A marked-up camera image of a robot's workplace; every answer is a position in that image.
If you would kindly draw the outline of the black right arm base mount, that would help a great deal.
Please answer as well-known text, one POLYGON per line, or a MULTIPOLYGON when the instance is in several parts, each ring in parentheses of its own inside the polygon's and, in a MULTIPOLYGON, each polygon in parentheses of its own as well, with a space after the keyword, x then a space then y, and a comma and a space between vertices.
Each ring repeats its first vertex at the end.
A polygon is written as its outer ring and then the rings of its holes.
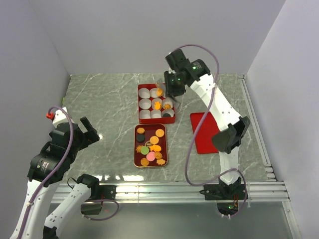
POLYGON ((200 194, 206 201, 216 201, 217 210, 222 217, 233 218, 244 207, 248 199, 248 192, 245 184, 237 186, 222 184, 206 184, 200 194))

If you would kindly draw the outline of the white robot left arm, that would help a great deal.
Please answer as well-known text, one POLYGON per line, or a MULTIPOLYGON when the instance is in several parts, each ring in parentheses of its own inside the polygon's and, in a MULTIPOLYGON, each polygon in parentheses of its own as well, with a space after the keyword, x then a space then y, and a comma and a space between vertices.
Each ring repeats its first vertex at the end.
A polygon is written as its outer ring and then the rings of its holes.
POLYGON ((48 141, 30 163, 27 193, 18 223, 11 235, 13 239, 57 239, 67 222, 80 210, 86 200, 99 197, 99 179, 83 174, 71 192, 52 212, 51 201, 64 174, 70 169, 78 152, 99 141, 97 131, 86 117, 80 121, 86 128, 83 132, 74 123, 66 108, 49 111, 54 130, 48 141))

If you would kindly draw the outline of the silver slotted tongs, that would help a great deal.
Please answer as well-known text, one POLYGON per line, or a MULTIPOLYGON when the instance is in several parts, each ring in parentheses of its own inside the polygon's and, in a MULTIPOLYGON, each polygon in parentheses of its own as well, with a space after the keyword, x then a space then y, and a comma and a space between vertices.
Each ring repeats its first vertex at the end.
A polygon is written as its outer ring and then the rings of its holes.
POLYGON ((169 93, 168 93, 168 87, 166 86, 165 82, 164 82, 164 79, 160 78, 159 80, 157 80, 156 82, 156 86, 160 89, 162 89, 163 93, 162 93, 162 96, 166 99, 169 99, 173 102, 173 106, 174 107, 177 107, 177 109, 179 110, 180 106, 181 106, 181 103, 173 96, 171 96, 169 93))

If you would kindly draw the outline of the orange round cookie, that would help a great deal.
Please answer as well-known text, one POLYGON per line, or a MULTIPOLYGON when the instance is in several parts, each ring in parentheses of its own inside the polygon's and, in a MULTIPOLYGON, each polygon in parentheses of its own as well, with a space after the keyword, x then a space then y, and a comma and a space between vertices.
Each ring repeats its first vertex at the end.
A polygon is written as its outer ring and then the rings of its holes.
POLYGON ((157 97, 162 97, 162 96, 163 96, 163 90, 162 90, 162 88, 157 88, 157 90, 156 90, 156 96, 157 96, 157 97))

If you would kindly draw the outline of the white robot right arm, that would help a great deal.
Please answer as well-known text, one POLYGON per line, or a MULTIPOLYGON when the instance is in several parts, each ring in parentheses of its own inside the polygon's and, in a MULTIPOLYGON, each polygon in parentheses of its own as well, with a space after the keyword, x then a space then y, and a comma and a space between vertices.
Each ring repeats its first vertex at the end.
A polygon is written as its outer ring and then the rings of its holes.
POLYGON ((212 114, 217 123, 219 133, 212 137, 212 143, 220 159, 219 192, 223 198, 230 199, 244 179, 238 170, 238 154, 250 119, 231 106, 214 82, 217 76, 212 75, 202 60, 191 62, 181 49, 170 52, 165 59, 169 65, 164 73, 165 95, 175 99, 187 88, 192 89, 207 107, 202 118, 212 114))

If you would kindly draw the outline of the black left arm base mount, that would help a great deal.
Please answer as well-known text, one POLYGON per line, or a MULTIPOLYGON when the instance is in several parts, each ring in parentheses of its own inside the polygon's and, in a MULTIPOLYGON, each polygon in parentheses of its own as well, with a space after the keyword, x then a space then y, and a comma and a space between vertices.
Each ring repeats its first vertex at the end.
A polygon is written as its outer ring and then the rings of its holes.
POLYGON ((94 202, 95 200, 115 200, 115 185, 100 185, 97 190, 81 205, 81 213, 84 215, 99 215, 105 202, 94 202))

